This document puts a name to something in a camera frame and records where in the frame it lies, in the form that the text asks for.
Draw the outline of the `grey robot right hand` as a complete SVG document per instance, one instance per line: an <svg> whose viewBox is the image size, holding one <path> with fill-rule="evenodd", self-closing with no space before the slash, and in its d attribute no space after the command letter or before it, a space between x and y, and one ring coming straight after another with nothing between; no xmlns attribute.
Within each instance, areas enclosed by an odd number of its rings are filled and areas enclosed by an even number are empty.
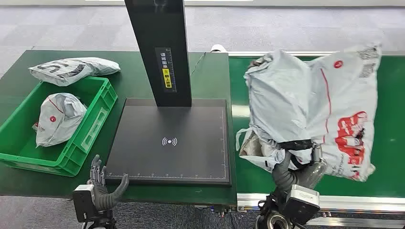
<svg viewBox="0 0 405 229"><path fill-rule="evenodd" d="M293 185L313 189L323 178L326 173L327 162L322 158L321 144L306 139L278 143L277 147L285 150L285 157L281 163L274 166L272 178L281 192L287 194ZM291 151L304 149L311 150L311 161L298 170L290 170L288 166L294 157Z"/></svg>

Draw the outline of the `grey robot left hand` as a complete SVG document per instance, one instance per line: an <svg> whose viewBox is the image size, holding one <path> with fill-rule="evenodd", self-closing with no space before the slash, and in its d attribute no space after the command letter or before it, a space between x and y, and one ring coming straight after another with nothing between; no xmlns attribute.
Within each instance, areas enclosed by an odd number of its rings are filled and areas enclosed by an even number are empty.
<svg viewBox="0 0 405 229"><path fill-rule="evenodd" d="M100 167L102 160L100 155L96 154L92 160L89 179L87 184L94 186L94 205L97 211L104 211L112 209L117 205L123 194L128 188L129 177L128 174L124 174L121 183L111 193L108 193L105 183L105 171L106 166Z"/></svg>

